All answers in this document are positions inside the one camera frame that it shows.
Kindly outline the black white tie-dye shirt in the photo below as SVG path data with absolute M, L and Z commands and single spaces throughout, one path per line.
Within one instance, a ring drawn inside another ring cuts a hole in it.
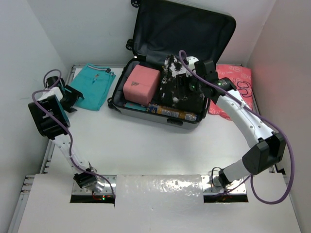
M 164 62 L 159 101 L 167 107 L 195 114 L 204 109 L 205 95 L 199 81 L 174 55 L 168 55 Z

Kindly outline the turquoise shorts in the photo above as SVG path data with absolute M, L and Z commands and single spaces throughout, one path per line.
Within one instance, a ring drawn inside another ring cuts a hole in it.
M 69 84 L 83 94 L 75 106 L 91 111 L 100 110 L 115 77 L 116 74 L 109 67 L 86 64 Z

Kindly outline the yellow blue snack packet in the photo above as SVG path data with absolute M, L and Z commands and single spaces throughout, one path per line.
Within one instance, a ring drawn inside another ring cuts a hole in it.
M 185 111 L 181 111 L 178 109 L 156 105 L 156 104 L 149 104 L 146 107 L 146 111 L 153 114 L 160 114 L 168 117 L 174 117 L 178 119 L 184 119 L 188 121 L 196 121 L 198 119 L 197 114 L 188 113 Z

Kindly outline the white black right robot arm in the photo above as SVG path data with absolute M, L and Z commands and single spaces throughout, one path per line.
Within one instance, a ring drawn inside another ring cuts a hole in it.
M 128 113 L 137 113 L 139 118 L 152 121 L 162 118 L 169 124 L 183 126 L 203 119 L 210 103 L 224 110 L 243 134 L 250 150 L 212 179 L 218 187 L 226 188 L 235 180 L 253 177 L 280 162 L 285 148 L 290 146 L 286 136 L 274 132 L 271 123 L 249 108 L 229 78 L 218 77 L 212 60 L 187 59 L 187 63 L 167 60 L 163 68 L 158 94 L 172 104 L 168 113 L 158 104 L 149 104 L 146 111 L 129 109 Z

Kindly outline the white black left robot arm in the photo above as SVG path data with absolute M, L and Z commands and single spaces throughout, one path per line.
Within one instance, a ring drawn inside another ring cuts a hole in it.
M 42 136 L 51 140 L 62 152 L 73 171 L 73 179 L 84 190 L 94 191 L 98 179 L 91 174 L 95 169 L 90 162 L 78 155 L 68 129 L 70 122 L 66 113 L 73 113 L 73 108 L 84 96 L 78 90 L 66 85 L 62 78 L 49 77 L 45 83 L 45 91 L 37 100 L 28 104 L 35 125 Z

